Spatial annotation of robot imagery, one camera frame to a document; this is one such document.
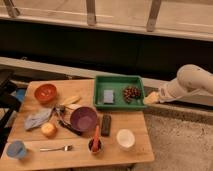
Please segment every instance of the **fork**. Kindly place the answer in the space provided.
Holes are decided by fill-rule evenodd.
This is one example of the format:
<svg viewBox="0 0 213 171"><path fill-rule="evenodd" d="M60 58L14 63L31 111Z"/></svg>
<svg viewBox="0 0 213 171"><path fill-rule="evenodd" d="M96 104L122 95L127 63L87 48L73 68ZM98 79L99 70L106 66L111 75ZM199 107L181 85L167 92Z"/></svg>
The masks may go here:
<svg viewBox="0 0 213 171"><path fill-rule="evenodd" d="M61 148L40 148L40 152L46 152L46 151L58 151L58 150L62 150L62 151L71 151L73 149L72 145L66 145L64 147Z"/></svg>

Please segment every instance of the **blue cup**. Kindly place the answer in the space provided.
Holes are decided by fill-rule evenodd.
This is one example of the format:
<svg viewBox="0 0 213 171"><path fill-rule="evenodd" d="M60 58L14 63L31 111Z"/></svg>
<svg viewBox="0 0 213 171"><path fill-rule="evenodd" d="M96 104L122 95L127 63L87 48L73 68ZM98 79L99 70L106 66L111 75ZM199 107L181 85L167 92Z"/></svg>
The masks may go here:
<svg viewBox="0 0 213 171"><path fill-rule="evenodd" d="M22 159L26 156L27 150L22 141L13 141L8 146L6 153L11 158Z"/></svg>

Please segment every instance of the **bowl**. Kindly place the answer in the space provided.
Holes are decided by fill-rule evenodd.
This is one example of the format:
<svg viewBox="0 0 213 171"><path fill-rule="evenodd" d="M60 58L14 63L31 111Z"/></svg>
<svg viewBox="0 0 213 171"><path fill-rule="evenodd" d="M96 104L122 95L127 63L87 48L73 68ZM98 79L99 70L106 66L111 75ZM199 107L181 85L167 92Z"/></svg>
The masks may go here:
<svg viewBox="0 0 213 171"><path fill-rule="evenodd" d="M70 123L72 128L80 132L88 132L97 125L97 114L90 107L80 107L72 112Z"/></svg>
<svg viewBox="0 0 213 171"><path fill-rule="evenodd" d="M135 145L135 136L129 129L121 129L116 135L117 142L122 150L128 151Z"/></svg>
<svg viewBox="0 0 213 171"><path fill-rule="evenodd" d="M35 98L42 104L52 101L57 95L56 87L53 84L43 84L35 92Z"/></svg>

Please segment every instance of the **black wall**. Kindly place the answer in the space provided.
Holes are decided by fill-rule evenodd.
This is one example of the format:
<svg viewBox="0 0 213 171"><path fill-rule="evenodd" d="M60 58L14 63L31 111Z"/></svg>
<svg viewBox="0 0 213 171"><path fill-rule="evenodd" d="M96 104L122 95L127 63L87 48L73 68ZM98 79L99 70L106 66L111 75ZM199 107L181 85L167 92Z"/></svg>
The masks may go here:
<svg viewBox="0 0 213 171"><path fill-rule="evenodd" d="M213 72L213 42L7 20L0 56L165 80L188 63Z"/></svg>

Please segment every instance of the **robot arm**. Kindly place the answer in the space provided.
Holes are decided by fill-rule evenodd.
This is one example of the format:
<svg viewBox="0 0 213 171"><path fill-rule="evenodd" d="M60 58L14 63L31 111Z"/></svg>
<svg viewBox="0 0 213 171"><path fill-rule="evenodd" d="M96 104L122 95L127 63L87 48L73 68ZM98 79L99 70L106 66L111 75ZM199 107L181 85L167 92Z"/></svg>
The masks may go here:
<svg viewBox="0 0 213 171"><path fill-rule="evenodd" d="M158 92L152 92L144 99L144 103L171 102L198 90L213 94L213 75L196 65L184 65L178 70L175 79L160 87Z"/></svg>

